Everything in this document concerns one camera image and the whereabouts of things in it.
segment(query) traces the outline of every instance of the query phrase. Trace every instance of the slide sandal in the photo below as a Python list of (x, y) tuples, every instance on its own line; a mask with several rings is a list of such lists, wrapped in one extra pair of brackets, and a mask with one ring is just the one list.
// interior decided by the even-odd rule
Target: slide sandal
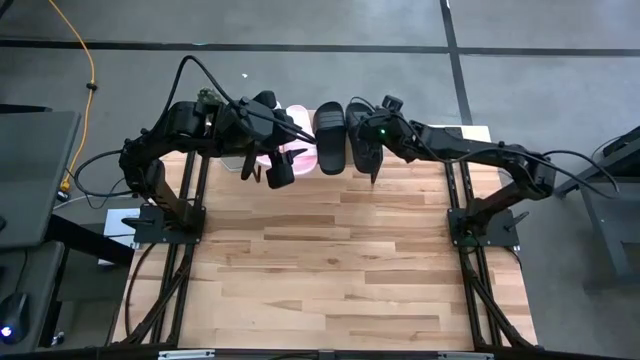
[[(293, 122), (300, 126), (307, 134), (311, 133), (311, 119), (309, 119), (309, 111), (301, 105), (291, 105), (287, 108), (287, 115), (293, 118)], [(293, 174), (295, 176), (308, 174), (318, 164), (318, 154), (316, 146), (306, 143), (302, 140), (295, 140), (281, 147), (282, 152), (297, 149), (306, 149), (307, 151), (295, 157), (293, 160)], [(271, 167), (269, 156), (258, 156), (256, 162), (265, 167)]]
[(359, 172), (371, 174), (371, 183), (373, 183), (382, 163), (382, 146), (380, 144), (370, 146), (367, 142), (358, 139), (360, 119), (369, 115), (370, 111), (367, 105), (354, 102), (347, 105), (346, 117), (353, 163)]
[(326, 175), (344, 171), (347, 128), (342, 105), (335, 101), (322, 104), (313, 116), (313, 133), (318, 141), (318, 163)]

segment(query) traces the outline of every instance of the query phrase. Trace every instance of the black metal rail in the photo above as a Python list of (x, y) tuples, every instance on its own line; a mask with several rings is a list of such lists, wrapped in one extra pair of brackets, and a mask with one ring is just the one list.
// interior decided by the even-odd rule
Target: black metal rail
[[(178, 197), (181, 199), (186, 199), (189, 196), (189, 186), (191, 184), (191, 175), (193, 174), (193, 163), (196, 157), (195, 151), (190, 152), (187, 155), (187, 160), (184, 164), (184, 172), (182, 173), (182, 183), (180, 184), (180, 193)], [(173, 270), (176, 262), (176, 255), (178, 254), (178, 245), (171, 244), (169, 245), (169, 249), (167, 252), (167, 260), (164, 263), (164, 271), (162, 273), (162, 285), (160, 286), (160, 293), (158, 296), (161, 296), (169, 286), (169, 282), (171, 281), (171, 277), (173, 276)], [(164, 314), (165, 310), (162, 310), (160, 313), (160, 317), (158, 321), (153, 325), (153, 329), (151, 330), (151, 343), (160, 342), (160, 337), (162, 336), (162, 326), (164, 323)]]
[[(471, 172), (469, 171), (469, 164), (466, 162), (460, 163), (460, 171), (462, 174), (462, 187), (464, 188), (464, 196), (467, 199), (467, 204), (473, 200), (473, 187), (471, 185)], [(484, 252), (484, 248), (479, 246), (476, 251), (476, 260), (478, 262), (478, 273), (480, 275), (480, 282), (487, 289), (489, 295), (493, 296), (493, 290), (491, 289), (491, 277), (489, 275), (489, 266), (487, 265), (487, 256)], [(502, 345), (502, 337), (500, 336), (500, 330), (496, 320), (488, 313), (489, 318), (489, 331), (491, 332), (491, 343), (493, 345)]]
[[(204, 190), (207, 185), (207, 175), (209, 174), (208, 156), (203, 156), (200, 160), (200, 173), (198, 174), (198, 184), (196, 185), (196, 200), (193, 204), (194, 208), (202, 207), (204, 201)], [(186, 245), (184, 250), (184, 259), (191, 265), (193, 256), (195, 255), (195, 245)], [(186, 279), (180, 284), (178, 295), (176, 297), (176, 307), (173, 312), (173, 321), (171, 323), (171, 332), (167, 337), (170, 344), (178, 344), (180, 340), (180, 330), (182, 328), (182, 317), (184, 315), (184, 305), (187, 300), (187, 290), (189, 288), (189, 276), (191, 275), (191, 266), (187, 269)]]
[[(456, 177), (453, 172), (453, 165), (444, 165), (445, 176), (447, 179), (447, 188), (449, 191), (449, 201), (452, 208), (460, 207), (460, 200), (458, 199), (458, 189), (456, 186)], [(474, 347), (476, 344), (484, 344), (484, 338), (482, 337), (482, 331), (480, 329), (480, 317), (478, 316), (478, 307), (476, 306), (475, 294), (473, 287), (471, 286), (471, 278), (469, 274), (464, 271), (464, 263), (468, 260), (469, 255), (465, 253), (464, 248), (458, 248), (458, 255), (460, 257), (460, 267), (462, 269), (462, 282), (464, 285), (464, 296), (467, 301), (467, 312), (469, 314), (469, 326), (471, 327), (471, 338), (473, 340)]]

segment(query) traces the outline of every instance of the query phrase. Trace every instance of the pink slipper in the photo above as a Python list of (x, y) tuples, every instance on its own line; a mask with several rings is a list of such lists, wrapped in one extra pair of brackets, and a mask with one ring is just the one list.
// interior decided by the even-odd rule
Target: pink slipper
[[(300, 126), (304, 132), (307, 134), (312, 134), (313, 129), (311, 128), (311, 119), (309, 118), (309, 111), (302, 105), (291, 105), (287, 108), (287, 115), (293, 118), (293, 122)], [(283, 147), (283, 151), (296, 150), (296, 149), (307, 149), (307, 151), (295, 157), (293, 160), (293, 174), (304, 175), (308, 174), (316, 167), (318, 164), (318, 153), (316, 150), (316, 146), (306, 143), (302, 140), (295, 140), (290, 143), (287, 143)], [(265, 167), (271, 167), (271, 160), (269, 160), (269, 156), (263, 155), (258, 156), (256, 162)]]

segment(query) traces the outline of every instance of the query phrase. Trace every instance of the black slipper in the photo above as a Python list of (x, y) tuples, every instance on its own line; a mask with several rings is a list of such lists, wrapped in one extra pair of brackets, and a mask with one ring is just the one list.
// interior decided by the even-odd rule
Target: black slipper
[(382, 145), (369, 145), (366, 141), (358, 139), (360, 122), (363, 117), (369, 116), (370, 112), (369, 106), (354, 102), (347, 105), (346, 118), (353, 163), (359, 172), (371, 174), (371, 183), (374, 183), (382, 163)]
[(344, 171), (347, 128), (342, 105), (335, 101), (322, 104), (313, 115), (313, 133), (318, 141), (318, 164), (327, 175)]

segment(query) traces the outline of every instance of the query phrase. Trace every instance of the wire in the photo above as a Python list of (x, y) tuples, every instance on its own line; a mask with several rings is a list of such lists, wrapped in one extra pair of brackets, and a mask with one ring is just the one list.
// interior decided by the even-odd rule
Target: wire
[(548, 156), (548, 155), (552, 155), (552, 154), (567, 154), (567, 155), (573, 155), (573, 156), (577, 156), (581, 159), (584, 159), (586, 161), (588, 161), (593, 167), (595, 167), (596, 169), (598, 169), (600, 172), (602, 172), (602, 174), (609, 179), (609, 182), (611, 182), (611, 184), (613, 185), (613, 188), (616, 190), (616, 193), (620, 192), (620, 188), (618, 187), (618, 183), (616, 182), (616, 180), (613, 178), (613, 176), (611, 176), (611, 174), (609, 174), (609, 172), (607, 170), (605, 170), (602, 166), (598, 165), (597, 162), (595, 162), (593, 159), (587, 157), (586, 155), (580, 154), (579, 152), (576, 151), (572, 151), (572, 150), (551, 150), (551, 151), (547, 151), (546, 153), (542, 154), (543, 156)]
[(352, 97), (352, 98), (351, 98), (351, 100), (349, 100), (349, 104), (354, 103), (354, 102), (355, 102), (354, 100), (358, 100), (358, 101), (360, 101), (361, 103), (364, 103), (364, 104), (365, 104), (365, 105), (367, 105), (371, 110), (374, 110), (374, 109), (376, 108), (375, 106), (373, 106), (373, 105), (369, 102), (369, 100), (367, 100), (367, 99), (365, 99), (365, 98), (361, 98), (360, 96), (354, 96), (354, 97)]
[[(485, 152), (504, 152), (504, 153), (509, 153), (509, 154), (514, 154), (514, 155), (518, 155), (518, 156), (522, 156), (530, 161), (536, 162), (540, 165), (544, 165), (547, 166), (557, 172), (563, 173), (565, 175), (567, 175), (568, 177), (572, 178), (573, 180), (575, 180), (577, 183), (579, 183), (580, 185), (583, 185), (584, 187), (586, 187), (587, 189), (593, 191), (594, 193), (607, 198), (607, 199), (615, 199), (615, 196), (611, 196), (611, 195), (607, 195), (605, 193), (603, 193), (602, 191), (596, 189), (595, 187), (593, 187), (591, 184), (589, 184), (588, 182), (584, 181), (583, 179), (580, 179), (578, 176), (570, 173), (569, 171), (559, 168), (556, 165), (539, 159), (533, 155), (524, 153), (522, 151), (517, 151), (517, 150), (512, 150), (512, 149), (506, 149), (506, 148), (502, 148), (502, 149), (495, 149), (495, 148), (485, 148), (485, 149), (480, 149), (474, 152), (470, 152), (468, 154), (465, 154), (457, 159), (451, 159), (451, 160), (445, 160), (445, 159), (441, 159), (438, 155), (436, 155), (433, 150), (431, 150), (431, 148), (429, 146), (427, 146), (427, 144), (422, 140), (422, 138), (420, 137), (420, 135), (418, 134), (418, 132), (413, 128), (413, 126), (411, 126), (402, 116), (399, 116), (398, 114), (392, 114), (392, 116), (396, 116), (399, 119), (403, 120), (409, 127), (409, 129), (411, 130), (411, 132), (413, 133), (413, 135), (415, 136), (416, 140), (419, 141), (420, 145), (422, 145), (422, 147), (425, 148), (425, 150), (427, 150), (429, 152), (429, 154), (436, 160), (439, 161), (441, 163), (444, 164), (455, 164), (461, 161), (465, 161), (466, 159), (472, 157), (472, 156), (476, 156), (478, 154), (481, 153), (485, 153)], [(583, 158), (587, 161), (589, 161), (595, 168), (597, 168), (599, 171), (601, 171), (603, 174), (605, 174), (605, 176), (609, 179), (609, 181), (611, 182), (611, 184), (613, 185), (613, 188), (615, 189), (616, 193), (619, 192), (619, 188), (618, 188), (618, 183), (616, 182), (616, 180), (605, 170), (602, 168), (602, 166), (598, 165), (597, 163), (595, 163), (593, 160), (587, 158), (585, 155), (582, 155), (580, 153), (574, 152), (574, 151), (570, 151), (570, 150), (553, 150), (553, 151), (549, 151), (546, 152), (545, 154), (543, 154), (543, 156), (546, 156), (546, 154), (571, 154), (571, 155), (575, 155), (575, 156), (579, 156), (580, 158)]]
[(510, 246), (505, 246), (504, 248), (516, 257), (516, 261), (518, 262), (518, 265), (520, 265), (520, 270), (522, 270), (522, 261), (520, 261), (520, 255), (518, 255), (518, 253)]
[(131, 292), (133, 290), (133, 283), (136, 281), (136, 277), (138, 276), (138, 272), (140, 271), (140, 267), (144, 260), (149, 256), (151, 250), (156, 246), (156, 244), (151, 244), (149, 247), (142, 253), (140, 256), (140, 260), (136, 264), (136, 267), (133, 269), (133, 274), (131, 274), (131, 281), (129, 282), (129, 287), (127, 288), (127, 295), (124, 298), (124, 331), (127, 336), (131, 335), (131, 315), (129, 314), (129, 303), (131, 302)]
[[(66, 171), (66, 172), (71, 176), (71, 178), (72, 178), (74, 181), (76, 180), (76, 177), (75, 177), (73, 174), (71, 174), (71, 171), (69, 170), (69, 168), (65, 168), (64, 170), (65, 170), (65, 171)], [(118, 181), (117, 181), (117, 182), (116, 182), (116, 183), (111, 187), (111, 190), (109, 191), (109, 193), (110, 193), (110, 194), (113, 194), (113, 190), (116, 188), (116, 186), (118, 186), (118, 184), (119, 184), (119, 183), (121, 183), (121, 182), (122, 182), (122, 181), (124, 181), (124, 180), (125, 180), (125, 178), (122, 178), (122, 179), (118, 180)], [(65, 202), (63, 202), (63, 203), (61, 203), (61, 204), (58, 204), (58, 205), (54, 206), (54, 207), (53, 207), (53, 210), (58, 210), (58, 209), (63, 208), (63, 207), (65, 207), (65, 206), (67, 206), (67, 205), (69, 205), (69, 204), (71, 204), (71, 203), (73, 203), (73, 202), (76, 202), (76, 201), (78, 201), (78, 200), (83, 200), (83, 199), (86, 199), (86, 200), (87, 200), (87, 203), (89, 204), (89, 207), (91, 207), (92, 209), (94, 209), (94, 210), (100, 210), (100, 209), (102, 209), (102, 208), (104, 207), (104, 205), (107, 203), (107, 201), (108, 201), (109, 199), (111, 199), (111, 198), (114, 198), (114, 197), (116, 197), (116, 198), (123, 198), (123, 199), (130, 199), (130, 198), (131, 198), (130, 196), (127, 196), (127, 195), (110, 196), (110, 197), (106, 197), (98, 207), (95, 207), (95, 206), (91, 203), (91, 200), (89, 200), (90, 198), (94, 198), (94, 197), (97, 197), (97, 196), (87, 195), (87, 194), (83, 193), (83, 196), (79, 196), (79, 197), (77, 197), (77, 198), (74, 198), (74, 199), (71, 199), (71, 200), (67, 200), (67, 201), (65, 201)]]
[(622, 135), (618, 135), (616, 137), (613, 137), (605, 142), (602, 143), (602, 145), (598, 146), (595, 150), (593, 150), (593, 152), (591, 153), (591, 160), (594, 160), (593, 158), (596, 156), (596, 153), (598, 152), (598, 150), (602, 149), (603, 147), (611, 144), (612, 142), (620, 139), (622, 137)]
[[(193, 56), (193, 55), (187, 55), (185, 57), (182, 58), (182, 60), (180, 61), (180, 64), (178, 65), (178, 71), (176, 71), (176, 76), (173, 79), (173, 84), (171, 84), (171, 91), (169, 92), (169, 97), (167, 98), (167, 102), (164, 104), (164, 108), (162, 109), (162, 114), (160, 115), (160, 119), (162, 119), (166, 113), (169, 111), (169, 107), (171, 106), (171, 102), (173, 101), (173, 97), (176, 93), (176, 89), (178, 88), (178, 83), (180, 82), (180, 78), (182, 77), (182, 70), (184, 69), (184, 65), (187, 63), (187, 61), (193, 61), (196, 63), (196, 65), (198, 65), (198, 67), (200, 68), (200, 70), (202, 70), (202, 72), (205, 74), (205, 76), (209, 79), (209, 81), (213, 84), (213, 86), (216, 88), (216, 90), (218, 91), (218, 93), (220, 93), (220, 95), (222, 95), (222, 97), (229, 103), (229, 105), (231, 105), (232, 107), (234, 107), (235, 109), (241, 109), (240, 105), (236, 104), (236, 102), (231, 98), (231, 96), (229, 96), (229, 94), (227, 94), (224, 89), (222, 89), (222, 86), (220, 86), (220, 83), (218, 83), (218, 81), (216, 80), (216, 78), (213, 76), (213, 74), (211, 74), (211, 72), (209, 71), (209, 69), (207, 69), (207, 67), (202, 63), (202, 61), (200, 61), (200, 59), (198, 59), (197, 57)], [(302, 128), (298, 125), (295, 124), (291, 124), (288, 123), (286, 121), (280, 120), (280, 119), (276, 119), (274, 117), (271, 116), (265, 116), (259, 113), (256, 113), (254, 111), (248, 110), (247, 109), (247, 113), (256, 117), (259, 117), (261, 119), (264, 120), (268, 120), (271, 121), (275, 124), (280, 125), (281, 127), (283, 127), (283, 130), (289, 134), (294, 136), (296, 139), (310, 143), (310, 144), (316, 144), (316, 139), (309, 135), (308, 133), (304, 132), (302, 130)]]
[(298, 140), (301, 140), (301, 141), (304, 141), (306, 143), (310, 143), (310, 144), (313, 144), (313, 145), (315, 145), (317, 143), (316, 139), (313, 136), (311, 136), (308, 133), (306, 133), (305, 131), (303, 131), (302, 128), (300, 126), (298, 126), (298, 125), (290, 124), (290, 123), (288, 123), (286, 121), (283, 121), (283, 120), (280, 120), (280, 119), (276, 119), (276, 118), (270, 117), (270, 116), (265, 116), (265, 115), (262, 115), (260, 113), (257, 113), (255, 111), (251, 111), (251, 110), (247, 110), (247, 114), (259, 117), (259, 118), (264, 119), (264, 120), (271, 121), (272, 123), (275, 123), (275, 124), (278, 124), (278, 125), (284, 127), (283, 130), (287, 134), (294, 136)]
[(24, 269), (27, 267), (27, 262), (29, 261), (29, 251), (24, 249), (24, 260), (22, 262), (22, 268), (20, 269), (20, 275), (18, 275), (18, 281), (16, 281), (16, 288), (13, 292), (18, 292), (18, 288), (20, 287), (20, 283), (22, 282), (22, 275), (24, 275)]
[[(78, 42), (80, 42), (80, 45), (82, 45), (82, 48), (84, 49), (84, 52), (85, 54), (87, 54), (87, 58), (89, 59), (89, 66), (91, 67), (91, 81), (87, 84), (87, 88), (89, 89), (89, 97), (87, 99), (87, 106), (85, 107), (85, 110), (84, 110), (84, 127), (82, 130), (82, 140), (80, 141), (80, 146), (78, 147), (78, 150), (76, 150), (75, 155), (73, 155), (73, 159), (71, 160), (71, 164), (69, 165), (69, 169), (73, 170), (74, 166), (76, 165), (76, 161), (78, 160), (78, 156), (82, 152), (82, 149), (84, 148), (84, 144), (87, 140), (87, 131), (89, 126), (89, 111), (91, 110), (91, 104), (93, 103), (93, 93), (97, 90), (96, 68), (93, 64), (93, 58), (91, 57), (91, 53), (89, 52), (87, 45), (82, 40), (82, 37), (80, 36), (80, 34), (78, 34), (78, 32), (73, 27), (71, 22), (69, 22), (67, 17), (64, 16), (64, 13), (62, 12), (62, 10), (60, 10), (60, 8), (56, 5), (56, 3), (53, 2), (53, 0), (49, 0), (49, 3), (51, 4), (51, 6), (53, 6), (53, 8), (58, 13), (58, 15), (60, 15), (62, 20), (64, 20), (64, 22), (67, 24), (69, 29), (76, 36), (76, 38), (78, 39)], [(69, 189), (71, 188), (71, 182), (69, 181), (69, 178), (70, 176), (67, 174), (62, 180), (62, 183), (60, 184), (60, 189), (64, 192), (69, 191)]]
[(89, 164), (91, 164), (92, 162), (94, 162), (96, 160), (102, 159), (103, 157), (116, 155), (116, 154), (120, 154), (120, 153), (122, 153), (122, 150), (106, 151), (106, 152), (100, 153), (100, 154), (92, 157), (91, 159), (89, 159), (89, 160), (85, 161), (84, 163), (82, 163), (82, 165), (78, 166), (78, 169), (76, 170), (76, 174), (75, 174), (75, 179), (74, 179), (75, 182), (76, 182), (76, 186), (78, 187), (78, 190), (82, 191), (86, 195), (93, 195), (95, 197), (106, 197), (106, 198), (133, 194), (133, 191), (121, 191), (121, 192), (117, 192), (117, 193), (110, 192), (110, 193), (106, 193), (106, 194), (105, 193), (96, 193), (96, 192), (89, 191), (89, 190), (85, 189), (84, 186), (82, 186), (82, 183), (80, 183), (80, 173), (82, 173), (82, 170), (84, 170), (85, 167), (87, 167)]
[[(113, 191), (116, 189), (118, 184), (120, 184), (123, 181), (124, 181), (124, 178), (116, 181), (116, 183), (113, 184), (113, 186), (111, 187), (111, 190), (109, 190), (109, 194), (113, 194)], [(104, 205), (107, 203), (107, 201), (109, 201), (109, 199), (111, 199), (113, 196), (105, 197), (104, 200), (102, 200), (102, 203), (100, 205), (98, 205), (97, 207), (93, 206), (93, 204), (91, 203), (91, 200), (89, 200), (89, 195), (84, 194), (84, 197), (87, 199), (87, 203), (89, 204), (90, 208), (92, 208), (93, 210), (100, 210), (100, 209), (102, 209), (104, 207)]]

